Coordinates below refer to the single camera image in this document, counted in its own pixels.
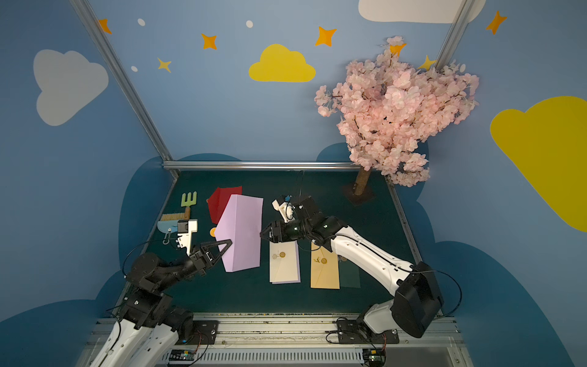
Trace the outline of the red envelope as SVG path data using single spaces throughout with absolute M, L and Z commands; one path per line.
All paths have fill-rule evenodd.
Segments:
M 232 195 L 241 195 L 242 187 L 218 187 L 212 196 L 206 200 L 209 215 L 213 224 L 218 224 Z

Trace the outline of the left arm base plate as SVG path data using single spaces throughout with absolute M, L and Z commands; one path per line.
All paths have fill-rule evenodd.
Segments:
M 186 326 L 179 331 L 179 345 L 213 345 L 219 328 L 219 321 L 195 320 L 187 322 Z

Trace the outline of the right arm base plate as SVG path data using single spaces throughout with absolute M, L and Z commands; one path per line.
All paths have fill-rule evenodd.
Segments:
M 400 342 L 397 330 L 374 333 L 365 324 L 346 317 L 339 317 L 335 325 L 335 334 L 340 344 L 394 345 Z

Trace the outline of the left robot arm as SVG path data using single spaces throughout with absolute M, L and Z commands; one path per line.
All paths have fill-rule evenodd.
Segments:
M 91 366 L 154 366 L 177 342 L 196 333 L 194 313 L 173 305 L 166 290 L 205 275 L 232 247 L 232 240 L 202 244 L 172 263 L 140 255 L 125 280 L 133 287 L 115 316 L 116 326 Z

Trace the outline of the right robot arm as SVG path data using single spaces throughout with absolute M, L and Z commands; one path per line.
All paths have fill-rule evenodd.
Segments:
M 444 304 L 434 270 L 424 262 L 413 265 L 388 254 L 336 217 L 312 221 L 275 221 L 260 233 L 271 243 L 308 239 L 315 245 L 351 261 L 377 280 L 392 296 L 372 305 L 359 322 L 374 334 L 400 328 L 421 338 Z

